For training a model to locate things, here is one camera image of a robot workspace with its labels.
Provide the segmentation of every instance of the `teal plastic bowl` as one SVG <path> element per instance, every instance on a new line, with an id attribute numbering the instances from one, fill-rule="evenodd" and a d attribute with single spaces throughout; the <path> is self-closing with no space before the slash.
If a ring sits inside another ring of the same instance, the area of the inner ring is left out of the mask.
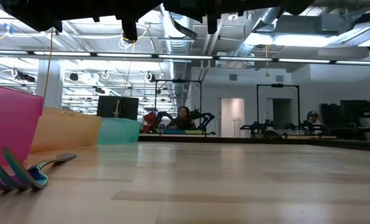
<path id="1" fill-rule="evenodd" d="M 99 130 L 98 144 L 130 144 L 139 137 L 141 123 L 126 118 L 103 118 Z"/>

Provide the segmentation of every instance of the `dark hair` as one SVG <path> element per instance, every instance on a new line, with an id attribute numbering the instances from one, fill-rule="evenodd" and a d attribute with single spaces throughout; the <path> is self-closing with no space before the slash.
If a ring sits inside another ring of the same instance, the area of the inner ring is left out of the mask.
<path id="1" fill-rule="evenodd" d="M 181 106 L 181 107 L 178 108 L 178 116 L 179 116 L 179 111 L 182 108 L 185 108 L 187 116 L 190 116 L 190 110 L 189 110 L 189 108 L 187 108 L 187 106 Z"/>

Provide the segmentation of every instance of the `wooden table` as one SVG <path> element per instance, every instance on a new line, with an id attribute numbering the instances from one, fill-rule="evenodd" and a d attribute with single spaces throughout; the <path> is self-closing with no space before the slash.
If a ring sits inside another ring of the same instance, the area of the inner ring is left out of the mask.
<path id="1" fill-rule="evenodd" d="M 366 151 L 149 142 L 75 151 L 45 189 L 0 193 L 0 224 L 370 224 Z"/>

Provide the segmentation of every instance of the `ceiling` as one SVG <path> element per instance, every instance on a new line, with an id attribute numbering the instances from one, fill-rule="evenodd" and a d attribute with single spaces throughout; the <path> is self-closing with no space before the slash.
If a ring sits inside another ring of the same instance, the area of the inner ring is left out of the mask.
<path id="1" fill-rule="evenodd" d="M 370 0 L 337 0 L 337 1 L 324 1 L 316 0 L 312 7 L 309 7 L 302 16 L 319 16 L 320 14 L 338 14 L 356 11 L 358 9 L 370 6 Z M 239 17 L 235 21 L 228 20 L 228 15 L 222 16 L 222 28 L 219 35 L 216 36 L 215 44 L 210 42 L 207 45 L 211 49 L 211 54 L 215 55 L 219 52 L 230 54 L 235 51 L 243 43 L 246 38 L 244 35 L 244 25 L 247 23 L 248 16 Z M 156 53 L 167 54 L 167 39 L 164 35 L 164 27 L 162 23 L 162 16 L 157 11 L 151 11 L 146 14 L 137 23 L 139 40 L 132 45 L 125 44 L 121 40 L 121 21 L 117 21 L 114 16 L 101 17 L 99 23 L 95 23 L 93 19 L 77 19 L 65 21 L 63 23 L 64 32 L 53 37 L 53 50 L 54 51 L 90 51 L 90 52 L 135 52 L 135 53 Z M 29 26 L 16 20 L 9 14 L 0 10 L 0 37 L 6 33 L 5 25 L 9 24 L 12 27 L 12 34 L 7 35 L 0 40 L 0 49 L 12 50 L 49 50 L 50 48 L 50 35 L 47 33 L 38 33 L 31 29 Z M 213 40 L 214 35 L 207 36 L 206 19 L 204 23 L 192 21 L 190 28 L 198 34 L 197 40 L 191 41 L 190 54 L 202 54 L 203 49 L 206 48 L 206 38 Z M 294 47 L 294 46 L 281 46 L 269 45 L 267 48 L 255 47 L 252 51 L 255 56 L 265 57 L 280 57 L 285 58 L 328 58 L 334 55 L 335 58 L 344 59 L 362 59 L 367 57 L 368 51 L 362 48 L 353 49 L 322 49 L 318 47 Z M 193 68 L 200 67 L 200 62 L 195 61 L 179 61 L 186 63 Z M 156 77 L 171 79 L 170 62 L 123 62 L 123 61 L 95 61 L 95 60 L 62 60 L 61 65 L 65 67 L 65 85 L 90 85 L 87 82 L 73 82 L 70 80 L 72 72 L 89 72 L 98 76 L 98 82 L 104 86 L 122 87 L 125 85 L 126 77 L 128 76 L 128 85 L 144 87 L 146 90 L 132 91 L 133 96 L 138 96 L 143 99 L 144 96 L 154 95 L 153 83 L 145 80 L 145 74 L 151 72 Z M 206 73 L 205 81 L 208 83 L 224 84 L 228 82 L 228 70 L 225 68 L 217 68 L 215 64 L 211 65 L 212 68 Z M 286 75 L 292 72 L 301 65 L 292 63 L 270 63 L 269 68 L 273 71 L 280 71 L 280 74 Z M 12 76 L 11 69 L 17 69 L 22 72 L 37 78 L 38 60 L 29 58 L 0 58 L 0 83 L 13 84 L 25 82 L 15 80 Z M 252 66 L 251 73 L 254 76 L 265 77 L 266 63 L 255 63 Z M 239 78 L 242 78 L 243 73 L 249 73 L 248 70 L 238 71 Z M 165 101 L 159 103 L 161 110 L 175 111 L 175 103 L 171 101 L 174 93 L 174 88 L 170 83 L 165 86 L 168 90 L 161 93 L 165 97 Z M 34 91 L 35 87 L 16 87 L 23 91 Z M 121 90 L 114 90 L 117 94 L 124 93 L 130 95 L 129 91 L 121 92 Z M 66 88 L 63 97 L 64 106 L 77 108 L 87 108 L 87 113 L 95 112 L 96 100 L 75 100 L 84 99 L 77 97 L 80 95 L 93 96 L 98 95 L 92 88 Z M 148 101 L 142 100 L 145 104 L 143 107 L 152 106 L 154 99 Z"/>

